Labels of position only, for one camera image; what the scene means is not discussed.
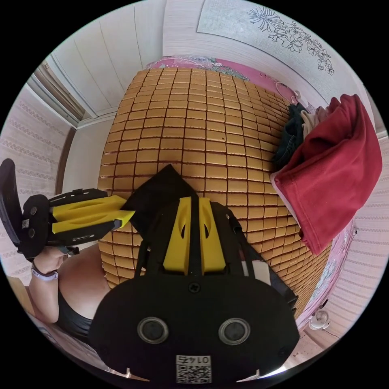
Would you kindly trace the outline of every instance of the dark jeans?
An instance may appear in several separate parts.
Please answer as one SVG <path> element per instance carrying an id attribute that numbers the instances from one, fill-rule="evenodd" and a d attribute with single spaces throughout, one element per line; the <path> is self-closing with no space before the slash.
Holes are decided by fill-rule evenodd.
<path id="1" fill-rule="evenodd" d="M 303 119 L 301 111 L 306 111 L 300 103 L 289 105 L 289 121 L 282 129 L 281 142 L 272 158 L 276 170 L 281 170 L 290 161 L 293 153 L 303 143 Z"/>

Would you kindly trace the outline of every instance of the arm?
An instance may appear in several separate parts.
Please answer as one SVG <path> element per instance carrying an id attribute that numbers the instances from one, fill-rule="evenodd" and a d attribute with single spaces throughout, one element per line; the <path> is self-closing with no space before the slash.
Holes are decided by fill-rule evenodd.
<path id="1" fill-rule="evenodd" d="M 64 254 L 57 248 L 45 247 L 34 259 L 34 264 L 41 273 L 47 274 L 57 270 L 63 259 Z M 33 275 L 28 292 L 42 321 L 55 323 L 58 320 L 58 279 L 47 282 Z"/>

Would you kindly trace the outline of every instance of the yellow plastic part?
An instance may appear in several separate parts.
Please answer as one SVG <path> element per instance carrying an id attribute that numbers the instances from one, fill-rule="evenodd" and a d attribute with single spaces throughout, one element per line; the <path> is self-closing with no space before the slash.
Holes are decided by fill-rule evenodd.
<path id="1" fill-rule="evenodd" d="M 220 244 L 219 234 L 216 229 L 209 199 L 203 197 L 199 198 L 199 216 L 203 274 L 211 271 L 223 271 L 226 262 L 224 260 L 222 246 Z M 208 230 L 207 237 L 205 235 L 205 226 Z"/>
<path id="2" fill-rule="evenodd" d="M 186 276 L 188 275 L 189 265 L 191 201 L 190 197 L 180 199 L 169 246 L 163 262 L 165 270 L 180 272 Z M 182 237 L 181 232 L 184 227 L 185 231 Z"/>
<path id="3" fill-rule="evenodd" d="M 54 207 L 52 214 L 57 223 L 53 223 L 52 231 L 58 234 L 113 220 L 121 220 L 120 228 L 123 228 L 135 213 L 120 210 L 125 202 L 126 200 L 119 196 L 110 196 Z"/>

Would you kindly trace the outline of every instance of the black tank top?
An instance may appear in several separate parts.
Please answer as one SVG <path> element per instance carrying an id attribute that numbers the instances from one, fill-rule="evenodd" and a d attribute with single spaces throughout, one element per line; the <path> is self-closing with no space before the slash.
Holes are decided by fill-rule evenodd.
<path id="1" fill-rule="evenodd" d="M 62 296 L 58 288 L 58 320 L 55 323 L 66 334 L 89 344 L 88 333 L 92 323 L 91 319 L 79 315 L 74 311 Z"/>

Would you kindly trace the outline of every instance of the pink bedsheet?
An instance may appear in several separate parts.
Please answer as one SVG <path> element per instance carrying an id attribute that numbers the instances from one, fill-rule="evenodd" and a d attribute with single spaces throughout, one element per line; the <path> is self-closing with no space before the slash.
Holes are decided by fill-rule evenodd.
<path id="1" fill-rule="evenodd" d="M 221 60 L 219 58 L 200 56 L 164 57 L 161 60 L 152 62 L 146 66 L 146 69 L 152 68 L 209 69 L 250 81 L 271 92 L 282 95 L 291 103 L 296 103 L 295 93 L 293 92 L 293 90 L 291 90 L 291 88 L 289 88 L 288 86 L 280 83 L 278 80 L 256 69 L 250 68 L 249 66 L 237 64 L 231 61 Z"/>
<path id="2" fill-rule="evenodd" d="M 296 324 L 299 330 L 308 324 L 312 314 L 330 295 L 340 276 L 340 273 L 342 272 L 344 261 L 347 257 L 348 250 L 355 234 L 356 229 L 354 227 L 354 220 L 351 220 L 349 224 L 333 239 L 331 252 L 323 274 L 316 285 L 310 301 L 306 305 L 302 314 L 296 319 Z"/>

